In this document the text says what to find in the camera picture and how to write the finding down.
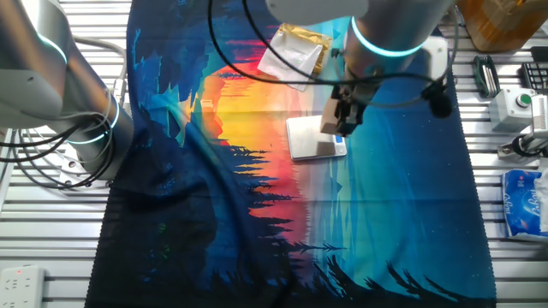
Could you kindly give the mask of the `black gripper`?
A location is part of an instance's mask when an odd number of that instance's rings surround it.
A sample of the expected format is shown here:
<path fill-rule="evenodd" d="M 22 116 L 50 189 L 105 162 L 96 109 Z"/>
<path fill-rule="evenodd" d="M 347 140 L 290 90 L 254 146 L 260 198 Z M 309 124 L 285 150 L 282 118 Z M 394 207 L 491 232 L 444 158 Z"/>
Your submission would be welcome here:
<path fill-rule="evenodd" d="M 335 109 L 336 131 L 339 135 L 349 136 L 363 123 L 364 111 L 372 103 L 377 91 L 377 82 L 333 87 L 331 98 L 343 101 L 337 102 Z"/>

